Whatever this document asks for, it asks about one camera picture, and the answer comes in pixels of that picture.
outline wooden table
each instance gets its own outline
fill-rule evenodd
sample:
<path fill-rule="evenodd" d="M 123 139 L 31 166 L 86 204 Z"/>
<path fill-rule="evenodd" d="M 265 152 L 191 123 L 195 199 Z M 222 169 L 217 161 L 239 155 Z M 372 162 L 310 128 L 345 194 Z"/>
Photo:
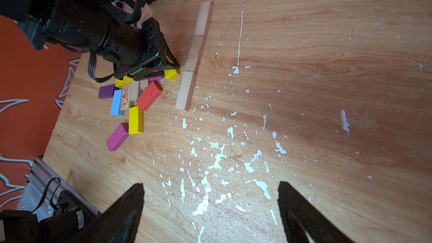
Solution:
<path fill-rule="evenodd" d="M 181 71 L 203 1 L 151 5 Z M 283 242 L 280 181 L 356 242 L 430 242 L 432 0 L 212 1 L 189 112 L 174 109 L 181 77 L 165 80 L 144 133 L 109 152 L 127 113 L 109 115 L 83 55 L 44 161 L 102 212 L 143 182 L 137 242 L 199 242 L 202 227 L 202 242 Z"/>

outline black strap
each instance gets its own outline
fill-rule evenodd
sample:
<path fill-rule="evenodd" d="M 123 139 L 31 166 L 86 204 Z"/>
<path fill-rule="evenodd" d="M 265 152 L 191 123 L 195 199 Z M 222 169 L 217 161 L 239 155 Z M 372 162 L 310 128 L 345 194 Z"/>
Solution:
<path fill-rule="evenodd" d="M 58 187 L 60 186 L 61 179 L 58 178 L 58 177 L 53 177 L 53 178 L 51 178 L 50 181 L 48 181 L 48 184 L 47 184 L 47 186 L 45 187 L 44 193 L 42 194 L 42 197 L 40 198 L 41 200 L 39 201 L 38 206 L 37 206 L 37 207 L 32 211 L 32 213 L 35 212 L 38 208 L 40 208 L 41 205 L 44 203 L 45 198 L 47 197 L 48 190 L 49 190 L 49 188 L 50 188 L 50 184 L 51 184 L 51 182 L 52 182 L 53 180 L 55 180 L 55 179 L 58 180 L 58 183 L 57 183 L 57 187 L 55 188 L 55 190 L 54 190 L 54 192 L 53 192 L 53 195 L 51 196 L 50 205 L 52 206 L 53 209 L 57 209 L 57 206 L 53 203 L 53 197 L 54 197 L 54 193 L 57 192 L 57 189 L 58 189 Z"/>

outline white paint stain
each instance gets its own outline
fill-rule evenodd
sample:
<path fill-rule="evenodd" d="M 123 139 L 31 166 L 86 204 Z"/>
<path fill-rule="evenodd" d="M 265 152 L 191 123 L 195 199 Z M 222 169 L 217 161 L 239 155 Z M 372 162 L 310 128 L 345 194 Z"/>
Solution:
<path fill-rule="evenodd" d="M 183 203 L 185 203 L 184 199 L 185 199 L 185 197 L 186 197 L 185 192 L 184 192 L 184 190 L 185 190 L 185 183 L 184 183 L 184 181 L 185 181 L 185 180 L 182 178 L 182 179 L 181 179 L 181 184 L 180 184 L 181 201 L 182 201 Z"/>
<path fill-rule="evenodd" d="M 222 170 L 222 167 L 219 165 L 219 162 L 220 162 L 220 159 L 222 158 L 222 157 L 224 157 L 225 159 L 227 158 L 224 154 L 223 154 L 223 150 L 224 150 L 224 148 L 225 148 L 225 144 L 223 144 L 223 146 L 220 148 L 219 147 L 219 143 L 212 143 L 212 142 L 209 142 L 209 144 L 211 145 L 210 146 L 210 148 L 211 149 L 220 149 L 220 152 L 221 152 L 221 154 L 216 154 L 215 155 L 215 164 L 214 165 L 212 165 L 212 166 L 208 166 L 208 168 L 209 169 L 219 169 L 219 171 L 220 170 Z"/>
<path fill-rule="evenodd" d="M 344 131 L 346 131 L 349 134 L 349 126 L 351 126 L 350 124 L 348 124 L 348 121 L 346 120 L 347 118 L 347 114 L 345 113 L 344 110 L 340 111 L 340 118 L 342 119 L 342 128 Z"/>
<path fill-rule="evenodd" d="M 268 164 L 267 164 L 267 161 L 264 161 L 264 163 L 266 164 L 266 173 L 268 173 L 268 172 L 270 172 L 270 169 L 269 169 L 269 166 L 268 166 Z"/>
<path fill-rule="evenodd" d="M 233 132 L 233 128 L 232 127 L 230 127 L 230 128 L 227 128 L 226 129 L 227 131 L 228 131 L 228 136 L 231 134 L 231 140 L 234 138 L 234 132 Z"/>
<path fill-rule="evenodd" d="M 216 205 L 222 203 L 223 200 L 226 199 L 226 194 L 221 194 L 220 199 L 216 200 Z"/>
<path fill-rule="evenodd" d="M 201 242 L 201 235 L 203 235 L 203 233 L 204 233 L 204 228 L 205 228 L 204 226 L 201 227 L 200 235 L 198 236 L 198 243 L 202 243 Z"/>
<path fill-rule="evenodd" d="M 270 209 L 270 214 L 273 217 L 274 224 L 276 224 L 276 227 L 277 227 L 277 221 L 276 221 L 276 218 L 274 217 L 273 209 Z"/>
<path fill-rule="evenodd" d="M 246 172 L 253 173 L 255 170 L 251 167 L 251 163 L 253 163 L 255 160 L 258 159 L 258 156 L 263 156 L 261 150 L 258 149 L 258 153 L 254 155 L 254 158 L 251 160 L 251 162 L 245 162 L 245 168 Z"/>
<path fill-rule="evenodd" d="M 267 192 L 267 188 L 268 188 L 267 184 L 264 181 L 257 181 L 256 179 L 254 179 L 253 181 L 256 183 L 258 187 L 260 187 L 264 191 L 264 196 L 268 200 L 271 200 L 270 194 Z"/>
<path fill-rule="evenodd" d="M 263 130 L 265 130 L 266 129 L 266 122 L 267 122 L 267 115 L 263 115 L 263 118 L 264 118 L 264 127 L 263 127 Z"/>
<path fill-rule="evenodd" d="M 237 209 L 239 209 L 241 212 L 246 212 L 246 210 L 243 209 L 241 206 L 236 205 L 235 207 L 236 207 Z"/>

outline magenta wooden block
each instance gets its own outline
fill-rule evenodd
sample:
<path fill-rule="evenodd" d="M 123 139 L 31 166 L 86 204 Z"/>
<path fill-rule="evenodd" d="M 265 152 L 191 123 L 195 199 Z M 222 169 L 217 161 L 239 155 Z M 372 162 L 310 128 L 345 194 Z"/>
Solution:
<path fill-rule="evenodd" d="M 107 140 L 108 150 L 116 151 L 120 145 L 129 136 L 129 126 L 126 123 L 120 123 L 114 133 Z"/>
<path fill-rule="evenodd" d="M 115 87 L 115 84 L 107 85 L 105 87 L 101 87 L 99 89 L 99 99 L 109 99 L 114 96 L 114 90 L 117 88 Z"/>

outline white paint splatter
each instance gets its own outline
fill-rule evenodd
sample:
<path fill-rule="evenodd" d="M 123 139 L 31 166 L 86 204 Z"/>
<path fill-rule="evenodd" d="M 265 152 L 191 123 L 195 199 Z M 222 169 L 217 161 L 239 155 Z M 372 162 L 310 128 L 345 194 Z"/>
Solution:
<path fill-rule="evenodd" d="M 286 151 L 280 146 L 280 143 L 278 143 L 278 142 L 276 142 L 276 147 L 278 148 L 278 149 L 275 149 L 274 151 L 276 151 L 276 152 L 280 152 L 280 153 L 282 153 L 282 154 L 286 154 Z"/>
<path fill-rule="evenodd" d="M 185 197 L 186 197 L 185 192 L 184 192 L 184 190 L 185 190 L 185 183 L 184 183 L 184 181 L 185 181 L 185 180 L 182 178 L 182 179 L 181 179 L 181 184 L 180 184 L 181 201 L 182 201 L 183 203 L 185 203 L 184 199 L 185 199 Z"/>
<path fill-rule="evenodd" d="M 266 129 L 266 122 L 267 122 L 267 115 L 263 115 L 263 118 L 264 118 L 264 127 L 263 127 L 263 130 L 265 130 Z"/>
<path fill-rule="evenodd" d="M 191 184 L 192 184 L 192 186 L 193 187 L 195 187 L 195 181 L 191 178 L 191 175 L 189 174 L 189 171 L 188 170 L 186 170 L 187 171 L 187 175 L 189 176 L 189 179 L 191 180 Z"/>
<path fill-rule="evenodd" d="M 268 166 L 268 164 L 267 164 L 267 161 L 264 161 L 264 163 L 266 164 L 266 173 L 268 173 L 269 171 L 270 171 L 270 169 L 269 169 L 269 166 Z"/>
<path fill-rule="evenodd" d="M 249 137 L 248 137 L 248 135 L 246 134 L 246 132 L 243 132 L 245 135 L 246 135 L 246 138 L 247 138 L 247 140 L 249 141 Z"/>
<path fill-rule="evenodd" d="M 348 121 L 346 120 L 347 118 L 347 114 L 345 113 L 344 110 L 340 111 L 340 118 L 342 119 L 342 128 L 344 131 L 346 131 L 349 134 L 349 126 L 351 126 L 350 124 L 348 124 Z"/>
<path fill-rule="evenodd" d="M 226 129 L 227 131 L 228 131 L 228 136 L 231 134 L 231 140 L 234 138 L 234 132 L 233 132 L 233 128 L 232 127 L 230 127 L 230 128 L 227 128 Z"/>
<path fill-rule="evenodd" d="M 200 235 L 198 236 L 198 243 L 202 243 L 201 242 L 201 235 L 203 235 L 203 233 L 204 233 L 204 228 L 205 228 L 204 226 L 201 227 Z"/>
<path fill-rule="evenodd" d="M 226 194 L 221 194 L 220 199 L 216 200 L 216 205 L 222 203 L 223 200 L 226 199 Z"/>
<path fill-rule="evenodd" d="M 225 144 L 223 144 L 223 146 L 220 148 L 219 147 L 219 143 L 212 143 L 212 142 L 209 142 L 209 144 L 211 145 L 210 146 L 210 148 L 211 149 L 220 149 L 220 152 L 221 152 L 221 154 L 216 154 L 215 155 L 215 164 L 214 165 L 212 165 L 212 166 L 208 166 L 208 168 L 209 169 L 219 169 L 219 171 L 220 170 L 222 170 L 222 167 L 219 165 L 219 162 L 220 162 L 220 159 L 222 158 L 222 157 L 224 157 L 225 159 L 227 158 L 224 154 L 223 154 L 223 150 L 224 150 L 224 148 L 225 148 Z"/>
<path fill-rule="evenodd" d="M 271 200 L 270 194 L 267 192 L 267 188 L 268 188 L 267 184 L 264 181 L 257 181 L 256 179 L 254 179 L 253 181 L 256 183 L 258 187 L 260 187 L 264 191 L 264 196 L 268 200 Z"/>
<path fill-rule="evenodd" d="M 251 160 L 251 162 L 245 162 L 245 168 L 246 172 L 253 173 L 255 170 L 251 167 L 251 163 L 253 163 L 255 160 L 258 159 L 258 156 L 263 156 L 261 150 L 258 149 L 258 153 L 254 155 L 254 158 Z"/>
<path fill-rule="evenodd" d="M 241 212 L 246 212 L 246 210 L 243 209 L 241 206 L 236 205 L 235 207 L 236 207 L 237 209 L 239 209 Z"/>
<path fill-rule="evenodd" d="M 192 147 L 191 156 L 197 157 L 197 153 L 195 153 L 195 149 Z"/>
<path fill-rule="evenodd" d="M 274 223 L 276 224 L 276 227 L 277 227 L 277 221 L 276 221 L 276 218 L 274 217 L 273 209 L 270 209 L 270 214 L 273 217 L 273 221 L 274 221 Z"/>

